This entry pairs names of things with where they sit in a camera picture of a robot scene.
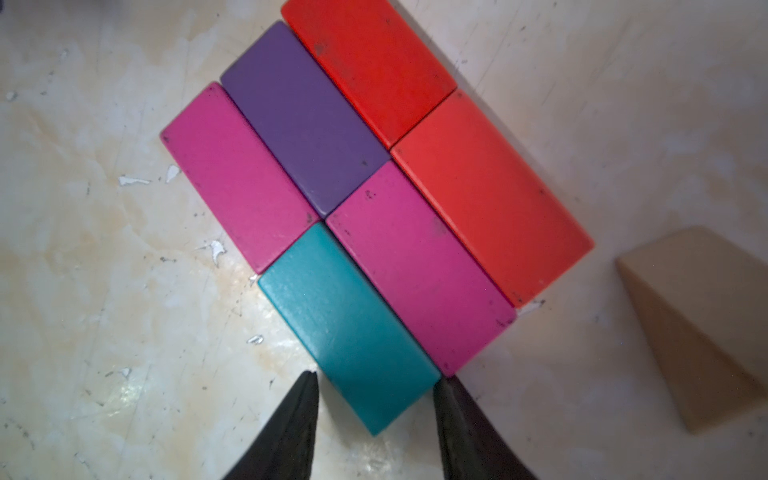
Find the teal rectangular block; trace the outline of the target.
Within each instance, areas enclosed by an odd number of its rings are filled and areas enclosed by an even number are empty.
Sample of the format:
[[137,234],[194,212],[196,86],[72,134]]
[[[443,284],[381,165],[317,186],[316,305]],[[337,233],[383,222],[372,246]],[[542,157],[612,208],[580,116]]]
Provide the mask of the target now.
[[334,235],[304,233],[258,284],[371,435],[441,374]]

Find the magenta rectangular block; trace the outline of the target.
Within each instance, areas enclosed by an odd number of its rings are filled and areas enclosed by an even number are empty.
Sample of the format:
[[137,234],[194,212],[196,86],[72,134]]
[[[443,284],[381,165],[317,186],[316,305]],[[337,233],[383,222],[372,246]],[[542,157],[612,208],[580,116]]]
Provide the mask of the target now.
[[517,317],[393,162],[378,169],[326,223],[447,377]]
[[319,221],[221,84],[207,85],[160,139],[255,273]]

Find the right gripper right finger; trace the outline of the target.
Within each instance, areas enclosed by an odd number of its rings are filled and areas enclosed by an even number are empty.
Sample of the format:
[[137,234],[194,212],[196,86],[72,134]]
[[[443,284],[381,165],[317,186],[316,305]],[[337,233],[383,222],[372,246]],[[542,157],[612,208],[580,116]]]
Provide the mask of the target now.
[[536,479],[457,377],[441,378],[433,400],[446,479]]

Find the magenta rectangular block front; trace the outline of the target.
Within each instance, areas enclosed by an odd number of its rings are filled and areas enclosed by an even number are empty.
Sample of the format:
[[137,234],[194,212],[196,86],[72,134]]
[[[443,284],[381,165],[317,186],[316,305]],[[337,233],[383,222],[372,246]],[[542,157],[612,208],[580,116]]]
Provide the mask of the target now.
[[319,221],[221,84],[207,85],[160,139],[255,273]]

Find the dark red rectangular block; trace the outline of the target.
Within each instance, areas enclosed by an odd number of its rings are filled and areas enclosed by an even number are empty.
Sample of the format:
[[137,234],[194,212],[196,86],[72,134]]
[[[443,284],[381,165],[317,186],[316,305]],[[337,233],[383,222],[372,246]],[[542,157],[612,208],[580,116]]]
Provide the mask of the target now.
[[281,13],[388,149],[457,88],[387,1],[292,0]]

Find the purple rectangular block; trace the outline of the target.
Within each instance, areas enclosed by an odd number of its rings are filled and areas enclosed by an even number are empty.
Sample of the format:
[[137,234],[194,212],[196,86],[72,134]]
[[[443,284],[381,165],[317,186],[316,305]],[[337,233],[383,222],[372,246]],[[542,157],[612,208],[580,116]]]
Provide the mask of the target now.
[[221,83],[321,217],[389,159],[385,147],[281,21],[224,72]]

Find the bright red rectangular block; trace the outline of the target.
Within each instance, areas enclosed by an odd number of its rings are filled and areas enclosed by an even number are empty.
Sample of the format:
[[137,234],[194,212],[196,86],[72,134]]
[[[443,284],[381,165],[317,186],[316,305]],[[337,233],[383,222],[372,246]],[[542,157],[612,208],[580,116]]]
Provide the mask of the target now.
[[517,308],[594,247],[586,230],[462,90],[400,140],[393,155]]

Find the beige triangular wooden block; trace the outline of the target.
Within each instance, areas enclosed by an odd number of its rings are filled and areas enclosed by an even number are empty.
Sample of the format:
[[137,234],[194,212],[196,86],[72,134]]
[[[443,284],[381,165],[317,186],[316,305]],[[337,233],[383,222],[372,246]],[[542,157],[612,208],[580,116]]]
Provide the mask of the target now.
[[766,404],[766,262],[693,226],[620,255],[616,267],[690,432]]

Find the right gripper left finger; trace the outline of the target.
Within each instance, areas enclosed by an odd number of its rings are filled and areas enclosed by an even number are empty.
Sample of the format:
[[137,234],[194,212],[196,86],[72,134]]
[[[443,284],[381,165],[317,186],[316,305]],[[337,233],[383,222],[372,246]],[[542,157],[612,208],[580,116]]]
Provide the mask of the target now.
[[318,414],[318,375],[304,371],[224,479],[309,479]]

